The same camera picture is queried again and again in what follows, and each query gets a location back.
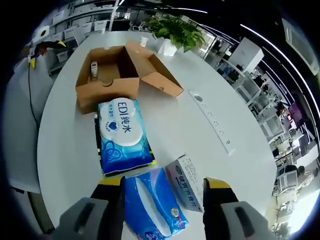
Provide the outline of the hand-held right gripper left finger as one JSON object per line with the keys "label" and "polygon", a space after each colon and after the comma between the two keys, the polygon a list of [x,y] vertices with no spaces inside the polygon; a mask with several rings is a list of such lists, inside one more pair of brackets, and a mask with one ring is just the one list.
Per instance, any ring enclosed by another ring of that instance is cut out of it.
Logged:
{"label": "hand-held right gripper left finger", "polygon": [[120,240],[125,221],[125,177],[104,178],[91,197],[68,208],[52,232],[53,240]]}

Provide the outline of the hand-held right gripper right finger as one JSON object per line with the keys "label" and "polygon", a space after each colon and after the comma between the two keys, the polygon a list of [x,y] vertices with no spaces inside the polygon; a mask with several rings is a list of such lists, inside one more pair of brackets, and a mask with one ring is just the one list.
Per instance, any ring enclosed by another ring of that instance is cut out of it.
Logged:
{"label": "hand-held right gripper right finger", "polygon": [[238,200],[223,180],[203,179],[203,225],[207,240],[270,240],[267,219]]}

